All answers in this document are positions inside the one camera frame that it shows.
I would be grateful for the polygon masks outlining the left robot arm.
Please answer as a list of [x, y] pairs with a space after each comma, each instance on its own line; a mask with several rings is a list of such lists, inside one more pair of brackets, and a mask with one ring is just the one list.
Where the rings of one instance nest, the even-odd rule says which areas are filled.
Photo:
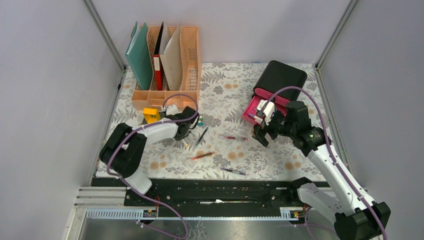
[[186, 106], [182, 112], [165, 115], [161, 120], [132, 128], [118, 124], [99, 153], [99, 160], [111, 175], [118, 177], [136, 192], [136, 199], [144, 206], [152, 204], [155, 192], [152, 181], [140, 169], [145, 147], [166, 139], [184, 139], [198, 119], [199, 113]]

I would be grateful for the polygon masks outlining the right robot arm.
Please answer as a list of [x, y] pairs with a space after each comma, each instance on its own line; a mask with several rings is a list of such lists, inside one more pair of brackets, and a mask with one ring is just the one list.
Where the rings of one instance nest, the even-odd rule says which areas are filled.
[[341, 240], [369, 240], [387, 236], [391, 210], [385, 202], [377, 203], [355, 180], [336, 156], [326, 131], [312, 126], [307, 106], [302, 101], [290, 101], [285, 113], [271, 101], [261, 100], [254, 114], [253, 138], [267, 147], [271, 139], [289, 137], [321, 172], [335, 197], [322, 192], [314, 183], [303, 177], [292, 182], [287, 201], [293, 206], [302, 203], [318, 211], [333, 224]]

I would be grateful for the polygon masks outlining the teal folder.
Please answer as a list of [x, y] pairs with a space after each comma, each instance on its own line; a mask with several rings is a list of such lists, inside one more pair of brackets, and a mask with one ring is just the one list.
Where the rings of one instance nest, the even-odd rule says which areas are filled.
[[147, 34], [149, 27], [146, 23], [135, 22], [130, 42], [125, 52], [127, 62], [133, 72], [140, 90], [150, 89], [153, 79], [153, 68], [150, 58]]

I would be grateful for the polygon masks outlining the beige kraft notebook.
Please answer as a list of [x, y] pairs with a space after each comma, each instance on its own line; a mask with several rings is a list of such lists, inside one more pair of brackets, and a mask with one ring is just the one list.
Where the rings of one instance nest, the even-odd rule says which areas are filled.
[[163, 22], [159, 58], [170, 91], [178, 91], [183, 79], [180, 34], [180, 24], [176, 27], [173, 34], [170, 34], [168, 25]]

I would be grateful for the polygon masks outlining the white purple marker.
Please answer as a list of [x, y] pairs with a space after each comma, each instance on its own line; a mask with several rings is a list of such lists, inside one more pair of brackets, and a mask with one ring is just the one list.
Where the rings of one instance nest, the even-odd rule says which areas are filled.
[[254, 116], [259, 116], [258, 112], [257, 112], [255, 109], [251, 109], [251, 110], [248, 112], [248, 114], [249, 114], [249, 115], [254, 115]]

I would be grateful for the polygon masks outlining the black pink drawer box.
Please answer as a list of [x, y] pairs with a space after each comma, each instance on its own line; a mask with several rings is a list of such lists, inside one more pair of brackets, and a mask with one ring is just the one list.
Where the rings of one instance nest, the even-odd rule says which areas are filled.
[[250, 110], [257, 110], [260, 100], [268, 100], [278, 90], [294, 86], [302, 88], [308, 78], [305, 71], [285, 63], [271, 60], [254, 85], [253, 95], [241, 118], [254, 125], [254, 119], [248, 116]]

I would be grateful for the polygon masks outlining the red binder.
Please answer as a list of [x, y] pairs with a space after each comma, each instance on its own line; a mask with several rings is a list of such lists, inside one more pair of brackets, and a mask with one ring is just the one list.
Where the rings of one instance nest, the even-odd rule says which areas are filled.
[[158, 91], [163, 90], [163, 74], [162, 74], [161, 60], [160, 60], [160, 47], [161, 47], [163, 30], [164, 30], [164, 24], [165, 24], [164, 22], [161, 23], [158, 37], [156, 40], [155, 49], [153, 52], [153, 66], [154, 66], [155, 77], [156, 77], [156, 89]]

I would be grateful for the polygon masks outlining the white marker pink cap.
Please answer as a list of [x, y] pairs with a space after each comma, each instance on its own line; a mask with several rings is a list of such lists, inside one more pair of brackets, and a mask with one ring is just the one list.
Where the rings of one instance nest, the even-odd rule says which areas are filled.
[[263, 119], [255, 114], [249, 113], [248, 116], [252, 118], [256, 123], [262, 123]]

